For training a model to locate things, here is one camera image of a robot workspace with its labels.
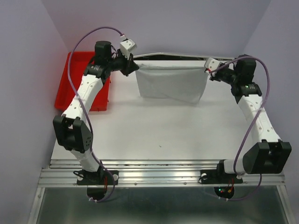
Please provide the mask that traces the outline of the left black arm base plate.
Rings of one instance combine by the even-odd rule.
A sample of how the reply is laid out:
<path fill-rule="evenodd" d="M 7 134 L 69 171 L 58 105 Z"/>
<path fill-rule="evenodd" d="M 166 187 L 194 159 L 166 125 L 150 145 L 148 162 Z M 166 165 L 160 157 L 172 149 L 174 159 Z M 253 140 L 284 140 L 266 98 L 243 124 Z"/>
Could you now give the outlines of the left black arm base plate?
<path fill-rule="evenodd" d="M 105 171 L 100 170 L 99 172 L 87 172 L 85 170 L 74 171 L 73 174 L 77 177 L 77 185 L 88 186 L 88 185 L 117 185 L 118 184 L 118 170 L 110 171 L 111 175 Z"/>

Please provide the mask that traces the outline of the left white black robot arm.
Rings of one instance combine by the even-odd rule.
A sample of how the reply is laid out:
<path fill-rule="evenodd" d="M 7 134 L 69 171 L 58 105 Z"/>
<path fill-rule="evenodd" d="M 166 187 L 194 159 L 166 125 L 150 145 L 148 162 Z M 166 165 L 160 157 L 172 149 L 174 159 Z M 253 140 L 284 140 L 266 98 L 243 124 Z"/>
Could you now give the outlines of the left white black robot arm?
<path fill-rule="evenodd" d="M 120 42 L 117 55 L 112 55 L 111 42 L 97 41 L 94 56 L 87 64 L 75 96 L 61 116 L 53 119 L 57 142 L 71 152 L 82 169 L 76 171 L 78 185 L 100 185 L 107 181 L 107 172 L 92 152 L 93 133 L 87 118 L 91 106 L 114 71 L 128 76 L 139 69 L 133 60 L 136 44 L 131 39 Z"/>

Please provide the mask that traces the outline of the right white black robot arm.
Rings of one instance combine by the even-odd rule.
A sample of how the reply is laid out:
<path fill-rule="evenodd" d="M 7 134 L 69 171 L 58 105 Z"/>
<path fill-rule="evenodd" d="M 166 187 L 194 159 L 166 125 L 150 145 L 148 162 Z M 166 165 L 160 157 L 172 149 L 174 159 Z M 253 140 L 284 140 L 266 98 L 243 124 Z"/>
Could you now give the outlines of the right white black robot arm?
<path fill-rule="evenodd" d="M 265 94 L 253 81 L 257 63 L 262 65 L 266 74 Z M 230 85 L 231 93 L 249 125 L 235 158 L 220 160 L 214 172 L 215 178 L 226 182 L 232 175 L 280 174 L 292 147 L 277 134 L 265 109 L 270 94 L 270 75 L 265 63 L 253 56 L 240 55 L 226 63 L 208 58 L 204 68 L 211 81 Z"/>

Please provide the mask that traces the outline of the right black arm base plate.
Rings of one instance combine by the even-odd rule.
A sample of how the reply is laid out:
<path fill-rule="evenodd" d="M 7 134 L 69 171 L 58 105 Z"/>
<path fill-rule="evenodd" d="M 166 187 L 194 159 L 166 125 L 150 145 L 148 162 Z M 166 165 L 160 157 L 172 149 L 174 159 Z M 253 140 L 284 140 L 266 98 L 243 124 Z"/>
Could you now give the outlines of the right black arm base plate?
<path fill-rule="evenodd" d="M 242 179 L 238 179 L 235 174 L 219 173 L 216 169 L 200 170 L 199 183 L 201 184 L 241 184 Z"/>

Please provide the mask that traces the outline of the white fabric skirt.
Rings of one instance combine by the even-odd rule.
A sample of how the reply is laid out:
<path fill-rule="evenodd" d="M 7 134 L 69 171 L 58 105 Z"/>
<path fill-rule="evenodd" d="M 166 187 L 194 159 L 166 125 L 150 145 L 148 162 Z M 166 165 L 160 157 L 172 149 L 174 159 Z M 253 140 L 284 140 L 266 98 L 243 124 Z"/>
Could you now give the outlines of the white fabric skirt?
<path fill-rule="evenodd" d="M 206 88 L 208 75 L 202 65 L 140 64 L 136 72 L 143 98 L 169 98 L 197 104 Z"/>

